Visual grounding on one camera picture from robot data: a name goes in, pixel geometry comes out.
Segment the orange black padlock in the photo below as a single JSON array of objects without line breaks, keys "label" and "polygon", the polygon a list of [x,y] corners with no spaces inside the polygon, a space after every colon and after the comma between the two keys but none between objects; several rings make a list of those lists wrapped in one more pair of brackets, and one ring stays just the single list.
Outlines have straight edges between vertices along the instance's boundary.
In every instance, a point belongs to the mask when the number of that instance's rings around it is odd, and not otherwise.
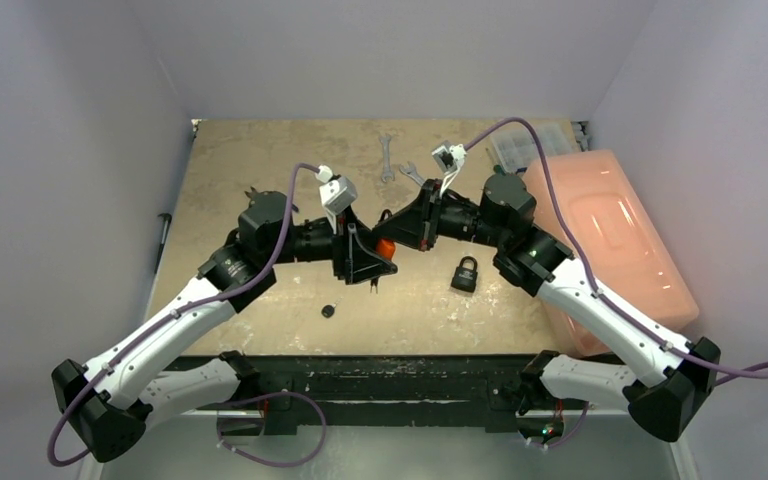
[{"label": "orange black padlock", "polygon": [[[381,223],[388,218],[392,216],[392,211],[389,209],[384,209],[381,212],[381,215],[379,217],[378,222]],[[396,251],[396,245],[395,243],[387,238],[381,237],[376,244],[376,252],[382,257],[389,261],[393,259],[393,256]]]}]

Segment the single black key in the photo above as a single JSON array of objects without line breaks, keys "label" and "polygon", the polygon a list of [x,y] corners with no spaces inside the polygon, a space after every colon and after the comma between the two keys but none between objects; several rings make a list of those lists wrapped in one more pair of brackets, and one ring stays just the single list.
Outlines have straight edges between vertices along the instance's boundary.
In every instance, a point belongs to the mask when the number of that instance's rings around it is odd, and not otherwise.
[{"label": "single black key", "polygon": [[321,315],[324,318],[331,318],[335,314],[337,306],[339,304],[340,304],[340,299],[338,299],[337,301],[335,301],[333,303],[329,303],[329,304],[324,305],[322,307],[322,309],[321,309]]}]

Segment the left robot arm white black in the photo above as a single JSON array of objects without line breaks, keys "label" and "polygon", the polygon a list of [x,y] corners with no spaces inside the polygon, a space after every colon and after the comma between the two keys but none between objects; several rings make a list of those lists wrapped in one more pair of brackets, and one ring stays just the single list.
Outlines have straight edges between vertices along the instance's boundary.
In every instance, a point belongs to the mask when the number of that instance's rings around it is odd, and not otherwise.
[{"label": "left robot arm white black", "polygon": [[185,371],[171,371],[170,364],[271,288],[276,265],[327,261],[348,285],[397,272],[391,255],[352,211],[352,195],[333,184],[322,190],[325,216],[298,225],[290,194],[252,190],[248,198],[224,244],[166,306],[103,353],[82,363],[65,360],[53,370],[60,416],[47,443],[51,464],[61,464],[55,447],[65,428],[77,434],[87,455],[108,462],[186,411],[267,404],[272,393],[241,352],[220,353]]}]

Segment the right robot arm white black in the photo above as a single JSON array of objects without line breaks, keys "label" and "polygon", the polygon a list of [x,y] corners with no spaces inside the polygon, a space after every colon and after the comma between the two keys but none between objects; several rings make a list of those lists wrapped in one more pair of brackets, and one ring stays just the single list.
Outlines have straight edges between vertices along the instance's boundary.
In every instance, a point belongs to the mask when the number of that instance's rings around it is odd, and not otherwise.
[{"label": "right robot arm white black", "polygon": [[620,359],[611,365],[541,352],[520,374],[520,412],[554,399],[581,400],[625,410],[655,438],[677,441],[714,389],[719,347],[669,330],[602,285],[566,244],[535,224],[536,206],[516,176],[490,176],[479,203],[430,179],[373,232],[418,251],[439,237],[495,248],[492,264],[502,278],[564,311]]}]

